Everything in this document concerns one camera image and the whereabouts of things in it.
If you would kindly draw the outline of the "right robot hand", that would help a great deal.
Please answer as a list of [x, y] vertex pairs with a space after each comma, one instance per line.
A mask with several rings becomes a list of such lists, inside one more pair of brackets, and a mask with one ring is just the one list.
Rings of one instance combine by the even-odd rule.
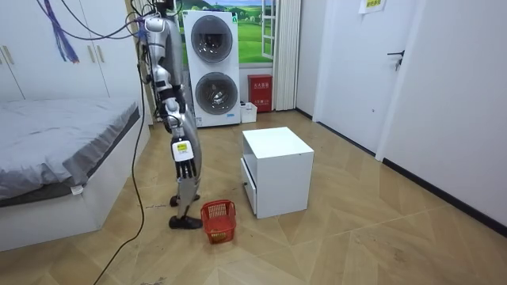
[[192, 144], [188, 139], [173, 139], [171, 141], [171, 153], [175, 163], [177, 178], [197, 177], [195, 155]]

